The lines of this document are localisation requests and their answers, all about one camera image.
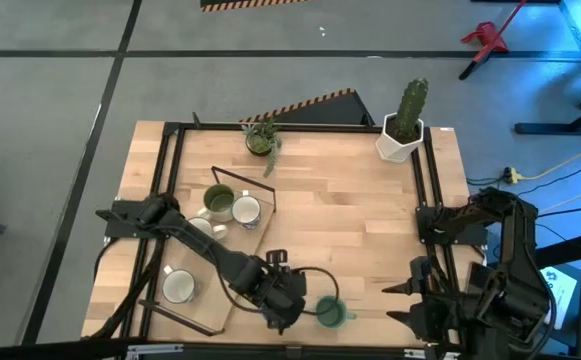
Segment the yellow and black stripe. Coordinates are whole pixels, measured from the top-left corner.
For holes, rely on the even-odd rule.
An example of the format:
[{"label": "yellow and black stripe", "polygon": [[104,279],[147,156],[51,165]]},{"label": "yellow and black stripe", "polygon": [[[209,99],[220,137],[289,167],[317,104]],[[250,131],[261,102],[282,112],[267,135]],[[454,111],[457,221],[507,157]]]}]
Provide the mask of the yellow and black stripe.
[{"label": "yellow and black stripe", "polygon": [[251,116],[247,119],[241,119],[241,120],[239,120],[239,122],[240,123],[254,123],[254,122],[262,121],[262,120],[269,118],[269,117],[275,117],[277,115],[281,115],[281,114],[284,114],[284,113],[287,113],[290,111],[298,110],[298,109],[304,108],[306,106],[314,105],[314,104],[317,104],[317,103],[320,103],[320,102],[323,102],[326,100],[334,99],[334,98],[342,96],[342,95],[353,94],[355,92],[356,92],[356,90],[351,89],[351,88],[335,91],[335,92],[330,93],[330,94],[326,94],[323,96],[317,96],[316,98],[302,101],[298,104],[292,104],[290,106],[284,106],[280,109],[268,111],[265,114],[259,114],[257,116]]},{"label": "yellow and black stripe", "polygon": [[213,12],[223,10],[246,9],[259,6],[294,4],[299,2],[306,2],[308,0],[243,0],[226,2],[223,4],[205,5],[201,7],[202,12]]}]

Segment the potted cactus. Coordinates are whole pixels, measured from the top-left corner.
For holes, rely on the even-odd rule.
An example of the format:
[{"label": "potted cactus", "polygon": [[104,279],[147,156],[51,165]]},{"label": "potted cactus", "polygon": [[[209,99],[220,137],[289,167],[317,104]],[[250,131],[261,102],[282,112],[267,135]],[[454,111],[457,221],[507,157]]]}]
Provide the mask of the potted cactus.
[{"label": "potted cactus", "polygon": [[281,138],[277,134],[279,127],[274,122],[274,118],[267,118],[256,124],[241,126],[246,135],[246,147],[250,153],[255,156],[268,157],[263,177],[268,177],[274,169],[279,148],[281,148]]},{"label": "potted cactus", "polygon": [[384,118],[383,131],[375,143],[383,160],[402,163],[423,141],[423,121],[419,119],[426,95],[428,81],[412,80],[403,92],[399,110]]}]

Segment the mug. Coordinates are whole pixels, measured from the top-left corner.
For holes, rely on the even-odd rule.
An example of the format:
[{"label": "mug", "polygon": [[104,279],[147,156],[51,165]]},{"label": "mug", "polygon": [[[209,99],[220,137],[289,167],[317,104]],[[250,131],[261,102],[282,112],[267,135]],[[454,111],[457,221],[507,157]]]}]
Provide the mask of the mug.
[{"label": "mug", "polygon": [[212,185],[203,194],[203,205],[205,208],[199,210],[197,214],[202,218],[212,218],[218,222],[228,222],[232,220],[232,203],[234,202],[234,191],[223,184]]},{"label": "mug", "polygon": [[214,238],[215,240],[221,240],[228,235],[228,227],[225,225],[219,225],[212,227],[210,221],[205,218],[192,218],[189,219],[188,222],[192,224],[192,226],[196,227],[197,229],[203,231],[206,235]]},{"label": "mug", "polygon": [[343,325],[347,319],[356,319],[357,315],[349,313],[346,304],[334,296],[324,296],[317,303],[317,320],[319,324],[329,329],[336,329]]},{"label": "mug", "polygon": [[185,270],[173,270],[169,265],[163,268],[163,297],[173,304],[190,302],[194,299],[196,283],[192,274]]},{"label": "mug", "polygon": [[261,204],[244,190],[243,196],[232,204],[232,216],[242,227],[252,230],[261,221]]}]

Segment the white planter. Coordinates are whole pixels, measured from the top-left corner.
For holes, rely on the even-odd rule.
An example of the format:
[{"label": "white planter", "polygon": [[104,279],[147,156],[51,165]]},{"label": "white planter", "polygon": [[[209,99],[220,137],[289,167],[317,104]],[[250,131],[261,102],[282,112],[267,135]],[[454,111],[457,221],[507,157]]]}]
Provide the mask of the white planter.
[{"label": "white planter", "polygon": [[421,136],[419,140],[415,140],[408,144],[401,144],[397,140],[390,137],[386,134],[386,125],[388,124],[388,118],[396,115],[397,113],[388,114],[383,119],[383,131],[381,131],[381,136],[377,139],[375,146],[377,147],[377,151],[379,152],[379,156],[383,160],[394,162],[394,163],[402,163],[404,162],[411,152],[416,149],[420,143],[423,142],[423,121],[421,119],[419,121],[419,132]]}]

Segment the wooden table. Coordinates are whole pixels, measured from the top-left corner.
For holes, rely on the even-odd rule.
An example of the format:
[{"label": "wooden table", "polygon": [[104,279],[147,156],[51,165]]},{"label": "wooden table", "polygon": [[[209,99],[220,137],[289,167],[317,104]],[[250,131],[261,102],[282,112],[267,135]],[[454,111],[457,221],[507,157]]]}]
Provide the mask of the wooden table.
[{"label": "wooden table", "polygon": [[[138,122],[118,196],[142,200],[149,193],[160,144],[162,122]],[[446,206],[466,203],[468,189],[454,130],[432,128],[436,163]],[[411,259],[426,254],[419,242],[414,218],[418,205],[412,162],[382,161],[374,142],[377,134],[281,132],[283,148],[272,175],[262,177],[265,159],[248,153],[238,131],[187,130],[177,179],[176,197],[183,204],[200,201],[204,189],[214,184],[215,165],[262,182],[277,190],[278,210],[256,254],[271,249],[288,250],[292,267],[319,266],[337,278],[341,297],[358,318],[338,330],[322,328],[313,316],[303,315],[283,336],[268,330],[259,314],[228,308],[225,333],[205,337],[158,314],[153,314],[150,340],[240,344],[306,344],[325,346],[421,346],[412,331],[388,318],[389,310],[408,311],[419,295],[391,295],[381,289],[410,277]],[[428,203],[434,203],[425,150],[419,149]],[[166,163],[170,162],[168,150]],[[161,189],[165,189],[167,172]],[[104,256],[94,284],[83,335],[99,329],[125,296],[137,250],[136,239],[122,239]],[[164,263],[172,256],[168,240]],[[454,258],[460,283],[465,283],[471,262],[480,256],[467,246],[455,246]],[[333,293],[325,276],[307,273],[307,309]],[[161,288],[157,301],[163,301]],[[221,312],[212,303],[198,303],[192,313],[207,319]],[[137,306],[131,334],[138,333],[142,307]]]}]

